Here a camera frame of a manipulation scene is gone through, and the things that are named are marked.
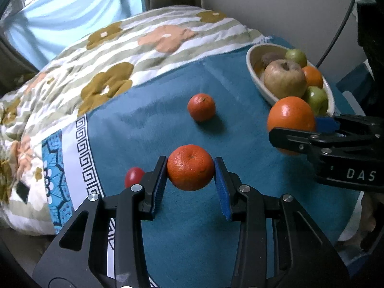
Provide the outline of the person's hand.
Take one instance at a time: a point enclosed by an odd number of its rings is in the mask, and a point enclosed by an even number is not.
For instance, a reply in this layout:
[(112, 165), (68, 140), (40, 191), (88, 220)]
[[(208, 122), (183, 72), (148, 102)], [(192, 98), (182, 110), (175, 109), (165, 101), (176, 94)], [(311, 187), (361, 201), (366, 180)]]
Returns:
[(360, 193), (353, 215), (336, 243), (338, 246), (359, 248), (367, 233), (374, 231), (376, 227), (374, 202), (383, 203), (383, 194)]

